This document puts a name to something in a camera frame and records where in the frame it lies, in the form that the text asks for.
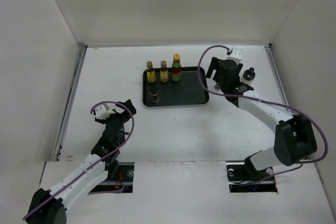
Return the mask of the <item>clear grinder with black top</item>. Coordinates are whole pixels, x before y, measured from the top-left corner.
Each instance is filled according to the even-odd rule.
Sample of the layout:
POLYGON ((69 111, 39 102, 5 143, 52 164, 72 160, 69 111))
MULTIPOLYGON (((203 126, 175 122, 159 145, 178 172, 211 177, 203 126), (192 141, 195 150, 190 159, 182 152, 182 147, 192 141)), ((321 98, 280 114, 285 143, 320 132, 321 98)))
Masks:
POLYGON ((215 85, 214 85, 214 88, 216 89, 216 90, 220 90, 220 85, 218 84, 218 83, 216 83, 215 85))

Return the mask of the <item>brown bottle yellow label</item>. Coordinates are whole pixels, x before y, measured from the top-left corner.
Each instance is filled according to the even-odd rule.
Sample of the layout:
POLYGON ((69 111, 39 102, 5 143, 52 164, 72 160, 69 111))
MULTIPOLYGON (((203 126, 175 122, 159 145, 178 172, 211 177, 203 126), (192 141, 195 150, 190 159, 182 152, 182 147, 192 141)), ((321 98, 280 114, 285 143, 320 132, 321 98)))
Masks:
POLYGON ((161 67, 160 67, 160 82, 161 83, 167 83, 169 80, 169 73, 166 65, 166 61, 161 61, 161 67))
POLYGON ((152 61, 148 61, 146 63, 146 76, 147 76, 147 80, 148 80, 149 83, 155 83, 156 82, 155 71, 154 71, 154 68, 153 68, 152 61))

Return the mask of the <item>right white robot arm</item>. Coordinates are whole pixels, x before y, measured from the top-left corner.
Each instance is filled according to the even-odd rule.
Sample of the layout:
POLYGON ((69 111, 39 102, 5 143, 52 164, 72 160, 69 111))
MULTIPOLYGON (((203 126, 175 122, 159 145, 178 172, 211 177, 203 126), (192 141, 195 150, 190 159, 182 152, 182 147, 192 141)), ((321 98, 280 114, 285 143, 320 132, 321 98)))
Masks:
POLYGON ((302 114, 293 114, 274 105, 263 103, 262 97, 250 85, 240 81, 241 63, 231 59, 211 59, 206 77, 219 84, 226 99, 256 117, 275 135, 274 145, 245 158, 244 175, 258 179, 266 169, 291 166, 317 151, 311 122, 302 114))

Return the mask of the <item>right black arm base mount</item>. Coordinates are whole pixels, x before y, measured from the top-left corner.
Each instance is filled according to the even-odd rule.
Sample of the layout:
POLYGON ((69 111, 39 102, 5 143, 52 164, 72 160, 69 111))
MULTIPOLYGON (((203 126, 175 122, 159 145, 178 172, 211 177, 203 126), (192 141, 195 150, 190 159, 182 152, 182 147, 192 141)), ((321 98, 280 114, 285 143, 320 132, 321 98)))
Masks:
POLYGON ((231 193, 277 193, 278 188, 272 167, 249 174, 243 162, 226 163, 229 191, 231 193))

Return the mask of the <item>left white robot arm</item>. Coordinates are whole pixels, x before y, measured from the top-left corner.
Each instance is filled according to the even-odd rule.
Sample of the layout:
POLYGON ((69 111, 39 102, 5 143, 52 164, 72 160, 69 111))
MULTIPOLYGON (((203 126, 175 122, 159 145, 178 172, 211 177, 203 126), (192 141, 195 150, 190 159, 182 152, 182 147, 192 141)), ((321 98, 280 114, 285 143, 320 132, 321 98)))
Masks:
POLYGON ((98 142, 67 177, 48 189, 40 188, 34 193, 28 213, 23 217, 26 223, 66 223, 67 211, 76 201, 104 180, 110 182, 116 179, 120 148, 133 133, 126 132, 124 125, 128 121, 134 122, 136 108, 131 100, 114 102, 123 112, 110 109, 109 104, 111 101, 101 101, 90 110, 94 120, 105 125, 98 142))

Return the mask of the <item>white grinder with black top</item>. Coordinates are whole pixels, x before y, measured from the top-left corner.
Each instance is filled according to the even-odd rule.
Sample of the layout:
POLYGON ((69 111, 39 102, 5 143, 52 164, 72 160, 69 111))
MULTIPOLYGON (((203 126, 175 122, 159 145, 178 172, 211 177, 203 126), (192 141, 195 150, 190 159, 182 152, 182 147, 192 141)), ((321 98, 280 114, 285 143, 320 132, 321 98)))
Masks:
POLYGON ((252 86, 252 83, 255 79, 256 73, 255 73, 255 69, 253 67, 250 67, 249 69, 246 69, 241 77, 241 82, 243 82, 244 84, 247 84, 249 86, 252 86))

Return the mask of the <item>red sauce bottle yellow cap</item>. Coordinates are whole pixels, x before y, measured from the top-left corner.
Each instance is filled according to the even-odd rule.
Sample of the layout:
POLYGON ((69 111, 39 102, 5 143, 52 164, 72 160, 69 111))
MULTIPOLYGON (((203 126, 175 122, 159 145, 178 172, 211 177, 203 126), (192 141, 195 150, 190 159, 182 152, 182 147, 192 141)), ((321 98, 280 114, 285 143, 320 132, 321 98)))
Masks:
POLYGON ((181 56, 180 54, 174 54, 172 62, 172 81, 180 82, 181 75, 182 75, 181 56))

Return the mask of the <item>small dark spice jar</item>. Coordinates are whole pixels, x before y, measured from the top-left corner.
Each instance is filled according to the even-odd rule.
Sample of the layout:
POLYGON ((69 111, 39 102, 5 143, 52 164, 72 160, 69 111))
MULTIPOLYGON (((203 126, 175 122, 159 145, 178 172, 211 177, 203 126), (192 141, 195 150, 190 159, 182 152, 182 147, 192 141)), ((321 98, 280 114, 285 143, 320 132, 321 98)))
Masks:
POLYGON ((150 87, 150 99, 153 103, 157 103, 159 101, 159 91, 156 86, 150 87))

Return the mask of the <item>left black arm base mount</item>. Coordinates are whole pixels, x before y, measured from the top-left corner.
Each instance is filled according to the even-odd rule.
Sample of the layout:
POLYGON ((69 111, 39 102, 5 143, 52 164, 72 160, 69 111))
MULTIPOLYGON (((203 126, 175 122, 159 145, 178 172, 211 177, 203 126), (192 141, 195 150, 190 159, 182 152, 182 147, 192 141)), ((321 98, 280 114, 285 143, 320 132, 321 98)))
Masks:
POLYGON ((132 193, 134 179, 134 163, 119 163, 115 172, 98 184, 89 195, 106 193, 132 193))

